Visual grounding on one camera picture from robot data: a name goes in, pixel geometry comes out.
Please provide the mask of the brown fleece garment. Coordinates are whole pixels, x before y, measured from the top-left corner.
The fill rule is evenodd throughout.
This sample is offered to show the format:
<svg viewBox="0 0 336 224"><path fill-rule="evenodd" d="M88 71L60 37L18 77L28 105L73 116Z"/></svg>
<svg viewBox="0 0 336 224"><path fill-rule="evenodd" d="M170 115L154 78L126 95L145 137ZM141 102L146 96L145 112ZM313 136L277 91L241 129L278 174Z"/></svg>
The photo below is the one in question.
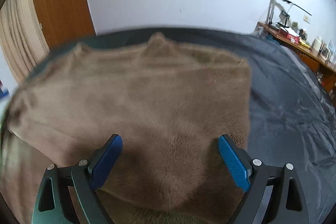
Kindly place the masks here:
<svg viewBox="0 0 336 224"><path fill-rule="evenodd" d="M98 190L116 223L226 223L243 196L217 142L249 131L250 68L232 53L163 34L118 50L84 45L18 87L6 109L1 194L29 223L45 168L123 149Z"/></svg>

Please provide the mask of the dark bed sheet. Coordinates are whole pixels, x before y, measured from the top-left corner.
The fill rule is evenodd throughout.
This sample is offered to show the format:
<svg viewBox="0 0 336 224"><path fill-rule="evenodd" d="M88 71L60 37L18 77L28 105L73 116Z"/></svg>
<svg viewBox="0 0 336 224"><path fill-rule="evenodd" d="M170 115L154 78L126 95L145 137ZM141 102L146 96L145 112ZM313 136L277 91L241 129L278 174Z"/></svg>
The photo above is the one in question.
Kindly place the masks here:
<svg viewBox="0 0 336 224"><path fill-rule="evenodd" d="M160 33L175 43L225 50L250 68L249 131L246 149L264 164L291 163L298 174L308 223L335 223L335 109L314 74L291 51L253 35L194 28L142 28L69 43L52 51L33 71L37 77L57 58L84 45L98 51L147 43ZM262 223L272 187L266 187L252 223Z"/></svg>

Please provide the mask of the wooden desk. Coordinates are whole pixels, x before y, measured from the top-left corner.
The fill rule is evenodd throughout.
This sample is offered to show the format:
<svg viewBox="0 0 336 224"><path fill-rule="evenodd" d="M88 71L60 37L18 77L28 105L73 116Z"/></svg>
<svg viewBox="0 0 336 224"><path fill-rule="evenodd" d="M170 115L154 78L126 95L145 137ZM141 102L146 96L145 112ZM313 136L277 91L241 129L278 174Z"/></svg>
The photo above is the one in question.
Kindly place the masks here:
<svg viewBox="0 0 336 224"><path fill-rule="evenodd" d="M295 52L313 73L321 73L321 85L323 88L328 93L333 90L335 87L335 65L324 60L317 51L308 49L301 44L292 43L279 31L276 31L265 23L258 22L256 27L264 28L264 30L268 32L268 34L272 35L278 43Z"/></svg>

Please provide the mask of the white kettle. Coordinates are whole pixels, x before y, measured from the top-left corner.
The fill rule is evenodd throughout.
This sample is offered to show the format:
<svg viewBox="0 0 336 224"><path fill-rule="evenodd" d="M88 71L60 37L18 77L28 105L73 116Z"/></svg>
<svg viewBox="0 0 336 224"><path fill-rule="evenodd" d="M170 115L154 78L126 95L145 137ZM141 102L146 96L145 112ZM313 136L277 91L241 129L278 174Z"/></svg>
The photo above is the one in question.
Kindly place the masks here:
<svg viewBox="0 0 336 224"><path fill-rule="evenodd" d="M319 52L322 44L323 44L323 39L320 36L317 36L312 43L312 48L315 51Z"/></svg>

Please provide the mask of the beige curtain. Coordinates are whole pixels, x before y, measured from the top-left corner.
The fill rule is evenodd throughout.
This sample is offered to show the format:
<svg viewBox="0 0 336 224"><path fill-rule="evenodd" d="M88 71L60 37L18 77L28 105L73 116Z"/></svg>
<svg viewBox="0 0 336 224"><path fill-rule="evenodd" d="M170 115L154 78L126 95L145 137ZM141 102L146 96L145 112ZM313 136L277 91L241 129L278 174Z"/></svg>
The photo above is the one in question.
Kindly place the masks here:
<svg viewBox="0 0 336 224"><path fill-rule="evenodd" d="M34 0L5 0L1 8L1 49L17 83L50 52Z"/></svg>

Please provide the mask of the red box on desk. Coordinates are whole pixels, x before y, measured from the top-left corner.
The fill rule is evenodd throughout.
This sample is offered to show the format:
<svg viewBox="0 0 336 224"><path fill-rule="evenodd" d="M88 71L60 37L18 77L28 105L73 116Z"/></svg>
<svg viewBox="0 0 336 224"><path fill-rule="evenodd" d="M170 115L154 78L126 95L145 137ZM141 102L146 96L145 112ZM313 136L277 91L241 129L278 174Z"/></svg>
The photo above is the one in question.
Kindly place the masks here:
<svg viewBox="0 0 336 224"><path fill-rule="evenodd" d="M299 34L297 34L292 28L287 27L280 27L279 28L280 34L282 34L284 37L289 39L293 43L299 43Z"/></svg>

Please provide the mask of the black desk lamp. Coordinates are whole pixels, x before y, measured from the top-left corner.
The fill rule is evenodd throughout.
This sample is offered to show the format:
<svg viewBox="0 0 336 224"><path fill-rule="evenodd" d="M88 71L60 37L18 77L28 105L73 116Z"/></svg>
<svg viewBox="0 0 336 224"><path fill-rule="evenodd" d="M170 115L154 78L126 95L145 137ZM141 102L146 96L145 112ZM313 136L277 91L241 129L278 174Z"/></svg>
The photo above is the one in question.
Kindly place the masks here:
<svg viewBox="0 0 336 224"><path fill-rule="evenodd" d="M266 24L268 26L281 26L281 27L287 27L288 23L290 21L290 10L293 8L297 8L301 10L305 16L312 16L312 14L299 5L293 3L289 0L270 0L269 6L268 6L268 12L266 16ZM277 17L277 19L274 19L274 13L276 12L276 9L280 11L280 15Z"/></svg>

